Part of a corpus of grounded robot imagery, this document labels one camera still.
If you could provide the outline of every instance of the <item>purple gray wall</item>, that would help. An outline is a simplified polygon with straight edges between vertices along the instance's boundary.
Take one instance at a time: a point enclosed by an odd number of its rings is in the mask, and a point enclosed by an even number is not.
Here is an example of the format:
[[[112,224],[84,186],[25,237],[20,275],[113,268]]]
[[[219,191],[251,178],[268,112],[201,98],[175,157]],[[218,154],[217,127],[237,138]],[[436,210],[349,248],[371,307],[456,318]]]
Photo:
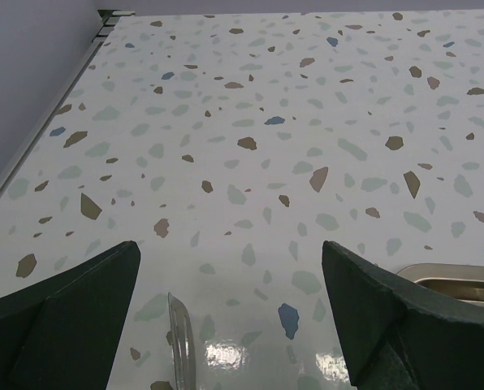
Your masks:
[[[93,0],[0,0],[0,175],[100,28]]]
[[[138,15],[244,14],[255,12],[427,11],[484,8],[484,0],[95,0],[99,9]]]

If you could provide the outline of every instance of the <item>speckled surface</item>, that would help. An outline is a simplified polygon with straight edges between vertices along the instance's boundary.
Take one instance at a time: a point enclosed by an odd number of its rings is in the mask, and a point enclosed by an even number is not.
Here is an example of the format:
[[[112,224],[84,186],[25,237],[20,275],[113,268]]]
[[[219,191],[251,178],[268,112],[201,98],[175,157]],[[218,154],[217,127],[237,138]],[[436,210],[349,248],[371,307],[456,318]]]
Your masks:
[[[484,11],[121,19],[0,199],[0,297],[142,252],[109,388],[350,388],[322,242],[484,265]]]

